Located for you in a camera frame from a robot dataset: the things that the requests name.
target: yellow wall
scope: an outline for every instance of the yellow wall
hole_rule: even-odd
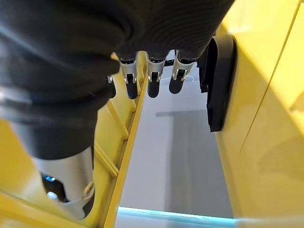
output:
[[[237,227],[304,227],[303,28],[300,1],[237,0],[219,30],[239,45],[217,134]]]

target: gray floor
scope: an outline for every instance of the gray floor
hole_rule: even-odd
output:
[[[159,95],[145,98],[120,206],[232,218],[198,69],[177,95],[169,92],[171,72],[165,67]]]

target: black bracket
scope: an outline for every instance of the black bracket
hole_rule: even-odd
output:
[[[224,126],[237,59],[237,43],[231,35],[214,36],[198,59],[201,92],[208,93],[211,132],[221,131]]]

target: glowing edge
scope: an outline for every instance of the glowing edge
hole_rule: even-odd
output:
[[[119,207],[118,213],[122,215],[146,217],[151,219],[162,219],[176,222],[186,222],[207,226],[223,227],[223,228],[235,228],[235,220],[232,218],[217,218],[200,215],[187,215],[173,212],[164,212],[156,210],[144,210],[135,208]]]

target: robotic hand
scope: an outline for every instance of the robotic hand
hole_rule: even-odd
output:
[[[134,99],[136,53],[144,50],[148,94],[156,97],[175,49],[169,89],[178,93],[232,3],[0,0],[0,117],[11,122],[48,197],[72,218],[93,206],[97,110],[115,96],[112,75],[121,67]]]

